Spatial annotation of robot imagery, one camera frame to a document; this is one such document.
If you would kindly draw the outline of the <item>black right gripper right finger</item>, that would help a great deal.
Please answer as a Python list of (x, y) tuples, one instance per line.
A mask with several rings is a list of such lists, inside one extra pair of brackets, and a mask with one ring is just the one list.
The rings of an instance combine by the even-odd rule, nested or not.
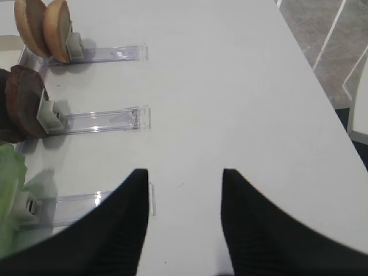
[(235, 275), (367, 275), (367, 255), (285, 213), (225, 169), (221, 225)]

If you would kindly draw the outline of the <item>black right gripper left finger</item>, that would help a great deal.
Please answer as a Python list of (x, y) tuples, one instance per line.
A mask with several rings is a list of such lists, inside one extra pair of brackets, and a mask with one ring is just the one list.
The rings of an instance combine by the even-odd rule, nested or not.
[(76, 223), (2, 259), (1, 275), (136, 275), (148, 220), (148, 170), (135, 169)]

